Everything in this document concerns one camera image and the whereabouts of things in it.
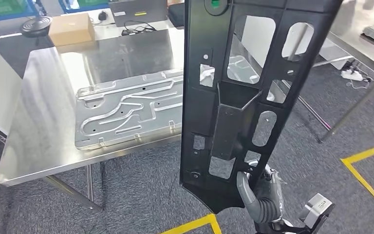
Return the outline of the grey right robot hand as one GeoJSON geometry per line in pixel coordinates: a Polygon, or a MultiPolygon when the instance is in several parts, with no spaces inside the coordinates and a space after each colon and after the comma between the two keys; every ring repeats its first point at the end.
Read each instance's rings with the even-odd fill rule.
{"type": "Polygon", "coordinates": [[[251,188],[249,179],[250,173],[237,172],[237,189],[247,211],[250,214],[266,214],[272,211],[274,216],[281,216],[284,201],[282,180],[278,176],[278,171],[266,164],[254,188],[251,188]]]}

